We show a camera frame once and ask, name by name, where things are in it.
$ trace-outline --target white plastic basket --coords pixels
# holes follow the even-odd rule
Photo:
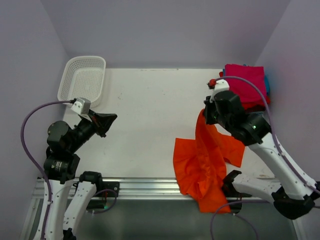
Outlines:
[[[100,56],[77,56],[70,59],[64,68],[58,99],[86,98],[91,108],[98,106],[102,98],[106,61]]]

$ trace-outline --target gray wall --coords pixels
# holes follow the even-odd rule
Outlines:
[[[21,123],[34,107],[57,99],[68,56],[37,0],[1,1],[0,35],[0,239],[16,240],[39,175],[22,149]],[[48,125],[62,114],[54,106],[30,119],[27,145],[41,163]]]
[[[70,57],[107,66],[254,64],[290,0],[41,0]]]
[[[292,0],[256,65],[270,78],[276,133],[296,162],[320,181],[320,1]],[[318,239],[320,210],[303,217]]]

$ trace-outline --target orange cloth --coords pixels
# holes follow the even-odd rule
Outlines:
[[[195,127],[195,140],[176,138],[173,167],[180,192],[189,194],[200,212],[215,212],[227,199],[221,190],[227,175],[226,163],[240,167],[245,150],[242,142],[207,125],[202,110]],[[219,213],[229,213],[226,206]]]

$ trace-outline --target purple cable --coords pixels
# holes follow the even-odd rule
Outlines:
[[[241,80],[247,84],[249,84],[251,87],[253,87],[257,93],[260,95],[261,97],[261,100],[263,101],[263,104],[265,106],[265,110],[267,112],[267,115],[268,115],[268,118],[269,118],[269,122],[270,122],[270,127],[271,127],[271,134],[272,134],[272,139],[273,139],[273,142],[274,142],[274,145],[276,147],[276,149],[278,150],[278,152],[281,154],[283,160],[285,161],[285,163],[288,165],[288,167],[293,171],[293,173],[303,182],[303,184],[307,185],[311,190],[313,190],[314,192],[316,192],[317,194],[320,195],[320,191],[318,189],[316,189],[315,187],[309,185],[309,183],[299,174],[299,172],[295,169],[295,167],[291,164],[291,162],[289,161],[289,159],[283,155],[282,153],[282,149],[280,148],[280,145],[279,145],[279,142],[277,140],[277,136],[276,136],[276,131],[275,131],[275,127],[274,127],[274,124],[273,124],[273,121],[271,119],[271,113],[270,113],[270,109],[269,109],[269,106],[267,104],[267,101],[264,97],[264,95],[261,93],[261,91],[250,81],[242,78],[242,77],[239,77],[239,76],[223,76],[223,77],[219,77],[216,79],[216,81],[218,80],[222,80],[222,79],[238,79],[238,80]]]
[[[55,104],[68,104],[68,103],[72,103],[72,100],[69,101],[52,101],[52,102],[48,102],[46,104],[40,105],[37,108],[35,108],[34,110],[32,110],[23,120],[22,125],[21,125],[21,131],[20,131],[20,138],[21,138],[21,144],[22,147],[26,153],[26,155],[29,157],[29,159],[32,161],[32,163],[36,166],[36,168],[40,171],[42,177],[44,178],[47,187],[48,187],[48,202],[51,203],[52,201],[52,189],[51,189],[51,185],[48,179],[48,176],[46,175],[45,171],[42,169],[42,167],[39,165],[39,163],[37,163],[37,161],[34,159],[34,157],[31,155],[31,153],[29,152],[27,145],[26,145],[26,140],[25,140],[25,128],[26,128],[26,124],[28,119],[31,117],[32,114],[34,114],[36,111],[50,106],[50,105],[55,105]],[[41,240],[45,239],[45,230],[46,230],[46,224],[47,224],[47,219],[48,219],[48,215],[49,215],[49,210],[50,210],[50,204],[47,205],[46,210],[45,210],[45,215],[44,215],[44,219],[43,219],[43,225],[42,225],[42,230],[41,230]]]
[[[265,200],[241,200],[241,201],[233,201],[233,202],[228,202],[222,206],[220,206],[216,211],[215,213],[212,215],[212,218],[211,218],[211,221],[210,221],[210,235],[211,235],[211,240],[215,240],[215,237],[214,237],[214,230],[213,230],[213,223],[214,223],[214,219],[216,217],[216,215],[218,214],[219,210],[226,207],[226,206],[229,206],[229,205],[234,205],[234,204],[268,204],[269,202],[268,201],[265,201]],[[258,232],[257,230],[255,229],[255,227],[248,222],[248,220],[246,220],[245,218],[243,217],[240,217],[241,219],[245,220],[248,224],[251,225],[251,227],[253,228],[254,232],[255,232],[255,235],[256,235],[256,239],[259,239],[259,236],[258,236]]]
[[[117,202],[117,193],[116,193],[116,191],[114,191],[114,190],[112,190],[112,189],[103,189],[103,190],[101,190],[101,191],[98,191],[98,192],[94,195],[94,197],[97,196],[97,195],[99,195],[99,194],[101,194],[101,193],[105,193],[105,192],[112,192],[112,193],[114,194],[114,196],[115,196],[115,197],[114,197],[114,201],[113,201],[113,203],[111,204],[111,206],[108,207],[108,208],[105,209],[105,210],[101,210],[101,211],[88,211],[88,213],[91,213],[91,214],[103,214],[103,213],[109,211],[110,209],[112,209],[112,208],[114,207],[114,205],[115,205],[116,202]]]

